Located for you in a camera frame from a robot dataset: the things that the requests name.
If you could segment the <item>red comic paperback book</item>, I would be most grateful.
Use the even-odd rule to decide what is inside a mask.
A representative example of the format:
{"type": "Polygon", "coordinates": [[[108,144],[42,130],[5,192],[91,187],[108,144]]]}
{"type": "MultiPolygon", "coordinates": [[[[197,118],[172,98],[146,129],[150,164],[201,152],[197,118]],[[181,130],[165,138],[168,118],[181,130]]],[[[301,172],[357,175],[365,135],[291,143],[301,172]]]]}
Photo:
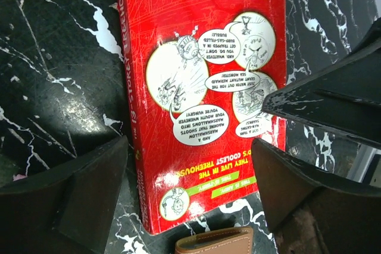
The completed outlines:
{"type": "Polygon", "coordinates": [[[286,84],[285,0],[118,0],[141,221],[163,233],[258,190],[286,84]]]}

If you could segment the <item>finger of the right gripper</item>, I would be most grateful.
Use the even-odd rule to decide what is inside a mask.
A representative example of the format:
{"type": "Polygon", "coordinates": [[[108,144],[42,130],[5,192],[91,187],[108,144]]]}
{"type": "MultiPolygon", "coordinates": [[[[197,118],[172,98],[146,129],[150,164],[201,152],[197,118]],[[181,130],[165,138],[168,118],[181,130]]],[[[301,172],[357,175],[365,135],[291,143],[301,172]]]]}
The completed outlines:
{"type": "Polygon", "coordinates": [[[269,94],[262,110],[380,148],[380,20],[345,58],[269,94]]]}

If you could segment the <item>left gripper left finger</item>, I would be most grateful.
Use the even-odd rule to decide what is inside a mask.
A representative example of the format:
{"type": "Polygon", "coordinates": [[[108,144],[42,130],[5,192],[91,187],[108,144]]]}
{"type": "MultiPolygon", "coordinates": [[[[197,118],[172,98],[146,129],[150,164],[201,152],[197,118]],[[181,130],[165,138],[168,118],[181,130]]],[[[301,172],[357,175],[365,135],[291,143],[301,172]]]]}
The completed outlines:
{"type": "Polygon", "coordinates": [[[1,187],[1,253],[104,253],[127,137],[1,187]]]}

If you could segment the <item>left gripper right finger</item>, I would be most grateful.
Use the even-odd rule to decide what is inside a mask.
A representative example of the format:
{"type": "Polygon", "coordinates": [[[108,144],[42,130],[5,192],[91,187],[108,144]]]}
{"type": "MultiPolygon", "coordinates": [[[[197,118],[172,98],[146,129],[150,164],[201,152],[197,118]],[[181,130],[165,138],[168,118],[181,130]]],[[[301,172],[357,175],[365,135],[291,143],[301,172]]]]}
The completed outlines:
{"type": "Polygon", "coordinates": [[[319,169],[263,139],[252,161],[279,253],[380,253],[380,189],[319,169]]]}

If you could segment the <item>brown leather wallet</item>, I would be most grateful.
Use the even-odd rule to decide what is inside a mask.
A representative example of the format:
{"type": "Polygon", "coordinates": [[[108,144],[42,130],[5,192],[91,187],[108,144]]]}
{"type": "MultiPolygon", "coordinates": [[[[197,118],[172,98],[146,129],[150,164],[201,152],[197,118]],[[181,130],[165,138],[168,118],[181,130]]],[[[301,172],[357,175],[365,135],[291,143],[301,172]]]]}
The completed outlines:
{"type": "Polygon", "coordinates": [[[185,237],[176,242],[176,254],[252,253],[252,227],[231,227],[185,237]]]}

